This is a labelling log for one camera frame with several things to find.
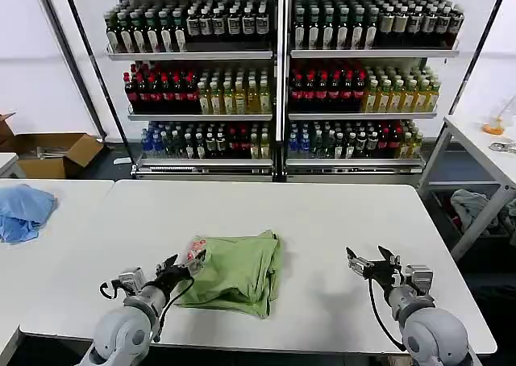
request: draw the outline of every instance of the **white table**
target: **white table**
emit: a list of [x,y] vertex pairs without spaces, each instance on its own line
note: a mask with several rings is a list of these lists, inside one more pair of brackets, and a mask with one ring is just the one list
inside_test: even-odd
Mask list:
[[0,177],[8,178],[15,175],[18,178],[24,178],[25,173],[18,166],[18,155],[14,152],[0,152]]
[[[497,346],[415,190],[404,185],[118,181],[90,228],[20,324],[28,335],[90,339],[98,320],[122,305],[98,292],[139,265],[146,274],[195,235],[257,235],[284,243],[279,298],[265,320],[230,311],[172,307],[161,345],[259,351],[400,351],[372,313],[367,282],[347,266],[346,247],[379,260],[377,245],[404,264],[435,271],[432,295],[466,326],[477,353]],[[378,309],[400,337],[379,287]]]
[[6,364],[15,351],[22,317],[39,305],[60,258],[77,241],[89,215],[114,186],[113,181],[2,179],[0,187],[22,183],[52,193],[58,204],[38,238],[18,244],[0,243],[0,364]]
[[429,189],[429,176],[439,158],[446,151],[454,137],[466,151],[481,164],[499,183],[500,187],[491,197],[488,205],[465,231],[460,241],[451,250],[455,260],[459,260],[475,243],[485,228],[495,218],[501,208],[516,196],[516,155],[511,152],[496,152],[489,149],[492,142],[509,143],[516,140],[516,128],[509,127],[504,135],[490,135],[482,131],[482,122],[472,121],[465,115],[448,115],[444,118],[443,133],[435,145],[419,182],[418,192],[424,196]]

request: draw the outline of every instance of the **blue cloth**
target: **blue cloth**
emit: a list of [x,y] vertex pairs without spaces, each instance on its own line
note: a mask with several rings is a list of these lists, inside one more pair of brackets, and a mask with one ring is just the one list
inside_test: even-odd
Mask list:
[[35,239],[55,203],[53,195],[29,185],[0,188],[0,239],[6,243]]

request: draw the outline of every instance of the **cardboard box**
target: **cardboard box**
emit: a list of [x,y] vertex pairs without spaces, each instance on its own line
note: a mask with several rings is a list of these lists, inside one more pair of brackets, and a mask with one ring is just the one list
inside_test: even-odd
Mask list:
[[[75,178],[103,149],[93,136],[82,133],[14,135],[6,119],[0,115],[0,152],[16,152],[18,164],[27,178]],[[38,147],[67,148],[63,157],[37,159]]]

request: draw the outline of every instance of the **black cable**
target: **black cable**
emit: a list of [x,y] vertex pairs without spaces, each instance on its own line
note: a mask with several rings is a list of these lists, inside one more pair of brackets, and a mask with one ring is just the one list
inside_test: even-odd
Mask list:
[[380,315],[378,314],[377,305],[374,302],[374,294],[372,293],[372,280],[371,278],[368,279],[369,283],[369,297],[371,298],[371,306],[372,306],[372,312],[374,312],[375,318],[377,318],[378,324],[380,324],[381,329],[385,332],[387,335],[387,338],[390,339],[390,341],[396,346],[400,351],[406,351],[406,347],[403,343],[399,343],[393,336],[387,331],[387,328],[384,326],[384,323],[380,319]]
[[179,293],[174,299],[171,299],[170,302],[165,306],[165,308],[163,309],[163,312],[161,313],[161,317],[160,317],[160,329],[158,330],[156,336],[154,337],[154,342],[159,342],[160,341],[160,336],[161,336],[161,331],[163,330],[163,325],[164,325],[164,316],[167,314],[167,311],[169,310],[170,306],[181,296],[183,296],[185,293],[187,293],[189,291],[190,288],[192,288],[192,285],[194,285],[194,278],[191,277],[190,278],[191,282],[190,284],[188,285],[188,287],[186,287],[183,292]]

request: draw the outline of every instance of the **floor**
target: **floor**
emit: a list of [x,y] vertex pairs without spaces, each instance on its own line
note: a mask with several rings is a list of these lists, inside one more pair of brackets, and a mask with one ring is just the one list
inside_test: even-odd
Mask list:
[[[424,149],[427,155],[431,147]],[[81,179],[127,179],[131,177],[130,164],[113,165],[113,160],[127,157],[120,146],[109,147],[101,152],[94,162],[82,173]],[[452,144],[445,153],[443,161],[435,170],[431,181],[491,181],[489,174],[458,144]],[[493,186],[481,187],[487,194]],[[453,246],[457,240],[456,231],[443,216],[433,199],[428,199],[425,206],[432,217],[439,233],[447,246]],[[498,344],[496,354],[482,359],[484,366],[502,366],[516,364],[516,349],[512,343],[510,328],[516,326],[516,247],[510,246],[504,239],[479,239],[458,263],[459,269],[470,288],[478,306],[481,308],[489,328]],[[76,364],[81,359],[77,348],[84,348],[83,343],[62,343],[55,339],[25,338],[19,350],[9,363],[10,366],[45,365],[52,366]],[[171,349],[153,347],[145,365],[189,363],[210,363],[211,365],[246,365],[246,366],[294,366],[310,364],[314,366],[373,366],[379,364],[371,357],[351,356],[312,356],[290,354],[267,354],[240,351],[211,351],[194,349]]]

